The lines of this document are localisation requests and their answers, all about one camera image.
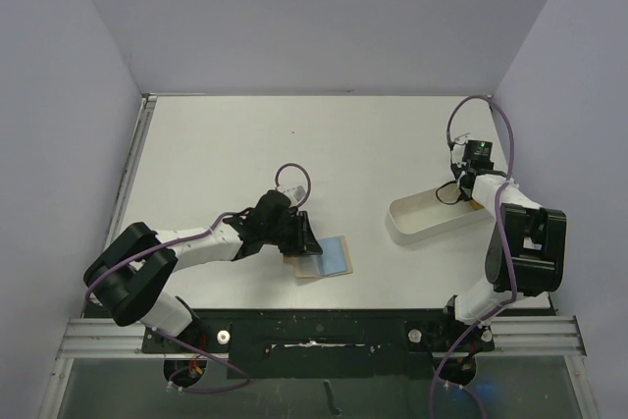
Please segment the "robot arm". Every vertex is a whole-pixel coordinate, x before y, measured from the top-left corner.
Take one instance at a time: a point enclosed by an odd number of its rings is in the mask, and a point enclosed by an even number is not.
[[[506,182],[505,174],[494,171],[492,144],[463,136],[455,141],[451,169],[460,190],[460,199],[474,200],[494,218],[503,222],[517,281],[517,300],[555,291],[562,280],[566,217],[526,197],[514,182],[500,196],[496,214],[496,194]],[[471,325],[511,299],[512,291],[501,237],[494,229],[485,261],[485,277],[471,289],[455,296],[448,304],[456,321]]]
[[[195,319],[193,311],[163,290],[170,275],[206,262],[242,259],[264,244],[276,245],[284,255],[322,254],[307,212],[296,205],[304,193],[302,187],[269,190],[254,208],[221,215],[212,228],[151,231],[144,223],[132,224],[87,269],[83,280],[119,326],[140,321],[195,342],[194,332],[185,332]],[[138,268],[123,264],[97,282],[140,252],[145,257],[138,257]]]

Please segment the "bolt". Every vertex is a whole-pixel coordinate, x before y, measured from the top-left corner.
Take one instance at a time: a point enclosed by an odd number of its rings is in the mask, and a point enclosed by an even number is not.
[[[408,338],[412,343],[419,343],[422,337],[423,336],[421,335],[421,331],[419,331],[418,329],[413,329],[408,333]]]
[[[486,329],[482,333],[482,341],[483,342],[490,342],[491,340],[493,340],[493,333],[491,332],[490,329]]]
[[[229,343],[229,340],[231,339],[231,335],[229,334],[229,331],[221,331],[220,333],[218,333],[218,335],[216,336],[216,339],[218,340],[218,343],[220,345],[226,345]]]

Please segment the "white tray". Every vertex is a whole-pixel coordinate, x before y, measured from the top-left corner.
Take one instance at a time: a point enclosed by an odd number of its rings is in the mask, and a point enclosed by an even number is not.
[[[435,192],[432,188],[391,203],[386,227],[394,242],[408,245],[491,216],[484,208],[476,210],[467,201],[444,205],[437,200]],[[443,189],[440,197],[454,201],[457,193]]]

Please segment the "metal frame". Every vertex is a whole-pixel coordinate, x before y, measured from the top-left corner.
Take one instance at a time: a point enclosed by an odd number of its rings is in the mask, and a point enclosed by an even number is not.
[[[120,231],[155,105],[161,95],[176,94],[142,95],[131,148],[118,190],[105,247]],[[481,355],[563,356],[583,419],[599,419],[582,358],[586,355],[586,351],[575,317],[501,317],[492,322],[492,330],[496,351],[481,353]],[[143,335],[144,327],[139,324],[120,328],[110,319],[70,320],[39,410],[39,419],[58,417],[75,358],[185,358],[191,356],[191,354],[144,354],[140,350]],[[218,354],[218,356],[228,358],[227,354]]]

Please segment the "gray wall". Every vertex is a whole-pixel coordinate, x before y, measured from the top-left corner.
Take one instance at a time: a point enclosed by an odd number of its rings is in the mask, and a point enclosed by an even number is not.
[[[93,0],[143,92],[494,91],[547,0]]]
[[[0,404],[36,414],[139,95],[90,0],[0,0]]]
[[[515,176],[569,218],[555,299],[580,319],[603,418],[628,409],[627,32],[628,0],[549,0],[497,91]]]

